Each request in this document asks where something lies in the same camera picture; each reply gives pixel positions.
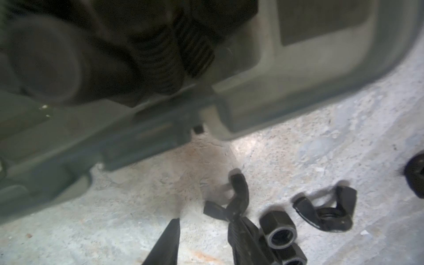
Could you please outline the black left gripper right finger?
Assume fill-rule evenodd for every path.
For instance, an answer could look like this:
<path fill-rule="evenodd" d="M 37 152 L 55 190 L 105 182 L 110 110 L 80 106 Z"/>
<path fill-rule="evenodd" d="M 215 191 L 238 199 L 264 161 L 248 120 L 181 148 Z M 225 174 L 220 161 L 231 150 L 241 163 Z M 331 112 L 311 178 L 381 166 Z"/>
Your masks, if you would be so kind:
<path fill-rule="evenodd" d="M 227 240 L 233 250 L 235 265 L 271 265 L 259 242 L 259 229 L 250 220 L 229 223 Z"/>

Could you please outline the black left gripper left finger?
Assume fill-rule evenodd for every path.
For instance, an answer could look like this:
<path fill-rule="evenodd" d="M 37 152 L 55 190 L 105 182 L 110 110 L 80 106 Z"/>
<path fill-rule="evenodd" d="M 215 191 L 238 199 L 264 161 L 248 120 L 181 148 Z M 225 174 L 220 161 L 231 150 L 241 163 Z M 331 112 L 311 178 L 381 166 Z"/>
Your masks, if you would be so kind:
<path fill-rule="evenodd" d="M 172 219 L 142 265 L 177 265 L 180 234 L 180 219 Z"/>

